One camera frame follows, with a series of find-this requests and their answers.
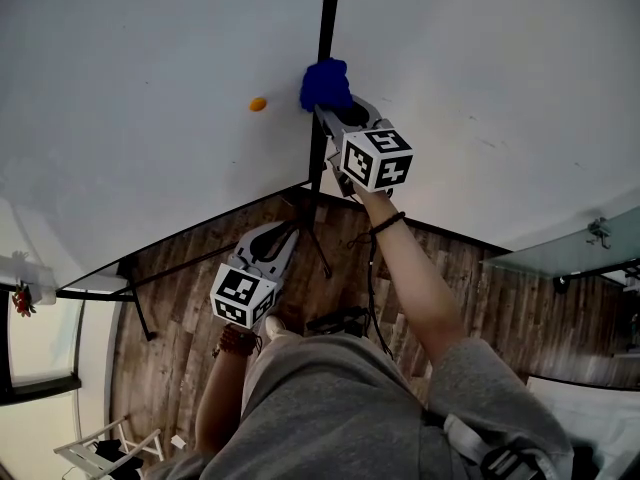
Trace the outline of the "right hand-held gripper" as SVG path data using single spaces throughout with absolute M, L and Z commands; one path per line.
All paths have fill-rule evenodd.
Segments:
M 355 188 L 388 192 L 406 182 L 414 151 L 376 107 L 353 96 L 349 108 L 315 105 L 314 113 L 335 151 L 331 165 L 344 197 Z

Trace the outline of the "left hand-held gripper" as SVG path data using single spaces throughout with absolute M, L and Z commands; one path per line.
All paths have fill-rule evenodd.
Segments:
M 282 291 L 298 238 L 291 221 L 245 233 L 216 274 L 210 291 L 213 314 L 244 329 L 257 328 Z

